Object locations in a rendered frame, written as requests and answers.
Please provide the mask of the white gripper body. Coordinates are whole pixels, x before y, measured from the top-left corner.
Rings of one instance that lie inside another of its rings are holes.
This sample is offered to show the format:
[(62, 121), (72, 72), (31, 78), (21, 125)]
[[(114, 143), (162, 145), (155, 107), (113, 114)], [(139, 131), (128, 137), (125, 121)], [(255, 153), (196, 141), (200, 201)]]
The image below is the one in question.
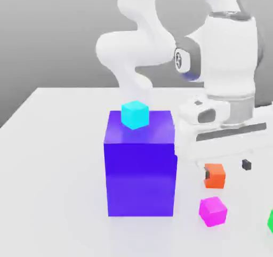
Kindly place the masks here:
[(178, 121), (178, 157), (183, 162), (230, 156), (267, 146), (271, 146), (270, 121), (228, 129), (222, 129), (217, 123), (192, 125)]

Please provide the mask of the small magenta cube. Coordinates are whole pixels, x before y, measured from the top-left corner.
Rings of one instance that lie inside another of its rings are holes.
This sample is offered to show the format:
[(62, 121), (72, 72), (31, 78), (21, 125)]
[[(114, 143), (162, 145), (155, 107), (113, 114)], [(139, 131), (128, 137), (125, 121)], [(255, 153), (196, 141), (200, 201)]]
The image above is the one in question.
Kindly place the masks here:
[(227, 207), (219, 197), (210, 197), (200, 200), (199, 215), (207, 227), (224, 224), (227, 218)]

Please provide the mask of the small orange cube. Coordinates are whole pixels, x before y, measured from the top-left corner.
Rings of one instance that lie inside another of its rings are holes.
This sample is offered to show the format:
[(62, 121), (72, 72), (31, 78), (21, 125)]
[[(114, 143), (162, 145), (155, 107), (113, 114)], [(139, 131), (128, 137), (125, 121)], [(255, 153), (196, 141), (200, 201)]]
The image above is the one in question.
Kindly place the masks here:
[(223, 189), (226, 180), (226, 172), (222, 164), (211, 164), (210, 178), (204, 179), (206, 188)]

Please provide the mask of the small cyan cube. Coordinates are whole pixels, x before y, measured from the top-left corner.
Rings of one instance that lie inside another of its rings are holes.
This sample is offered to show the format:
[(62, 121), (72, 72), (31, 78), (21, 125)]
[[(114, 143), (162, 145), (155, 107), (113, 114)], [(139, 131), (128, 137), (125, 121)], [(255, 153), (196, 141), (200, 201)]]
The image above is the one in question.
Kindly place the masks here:
[(149, 107), (140, 101), (123, 104), (121, 122), (132, 130), (149, 125)]

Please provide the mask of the large purple box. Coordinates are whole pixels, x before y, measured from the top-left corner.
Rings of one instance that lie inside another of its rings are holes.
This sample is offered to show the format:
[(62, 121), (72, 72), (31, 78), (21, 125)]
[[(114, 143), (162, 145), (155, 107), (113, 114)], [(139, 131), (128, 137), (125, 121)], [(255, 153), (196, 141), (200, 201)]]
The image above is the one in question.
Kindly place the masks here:
[(111, 111), (104, 158), (109, 216), (172, 216), (178, 158), (170, 111), (151, 111), (149, 125), (132, 130)]

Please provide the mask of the small green cube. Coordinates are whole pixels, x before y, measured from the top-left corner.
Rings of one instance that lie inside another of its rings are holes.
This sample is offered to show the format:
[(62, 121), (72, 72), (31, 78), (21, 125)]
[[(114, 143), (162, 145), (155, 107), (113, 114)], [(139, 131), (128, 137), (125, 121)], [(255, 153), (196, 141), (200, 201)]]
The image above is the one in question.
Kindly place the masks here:
[(267, 221), (267, 226), (269, 230), (273, 233), (273, 209), (270, 211), (270, 215)]

